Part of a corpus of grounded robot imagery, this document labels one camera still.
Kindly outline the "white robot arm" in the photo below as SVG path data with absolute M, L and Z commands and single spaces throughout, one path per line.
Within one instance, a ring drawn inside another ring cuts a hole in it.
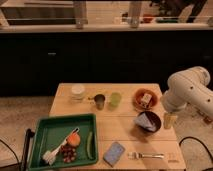
M 177 112 L 194 105 L 198 110 L 213 119 L 213 90 L 210 73 L 201 66 L 195 66 L 173 73 L 167 80 L 168 90 L 160 98 L 165 109 L 163 126 L 170 129 L 177 119 Z

